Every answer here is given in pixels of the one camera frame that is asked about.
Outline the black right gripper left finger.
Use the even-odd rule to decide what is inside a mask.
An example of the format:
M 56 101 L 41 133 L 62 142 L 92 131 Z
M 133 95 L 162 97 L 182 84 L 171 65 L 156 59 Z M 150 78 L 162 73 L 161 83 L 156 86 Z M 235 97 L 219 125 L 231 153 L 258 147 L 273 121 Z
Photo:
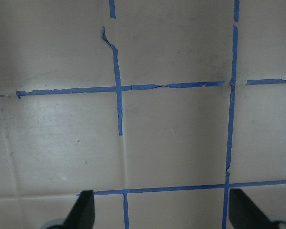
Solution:
M 92 229 L 95 222 L 94 193 L 85 190 L 80 193 L 64 221 L 63 229 Z

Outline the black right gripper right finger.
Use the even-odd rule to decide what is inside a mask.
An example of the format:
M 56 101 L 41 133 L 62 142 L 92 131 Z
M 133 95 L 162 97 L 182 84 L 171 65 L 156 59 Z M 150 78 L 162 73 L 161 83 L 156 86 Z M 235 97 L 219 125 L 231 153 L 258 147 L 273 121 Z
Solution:
M 271 221 L 242 189 L 229 192 L 229 220 L 234 229 L 278 229 L 282 221 Z

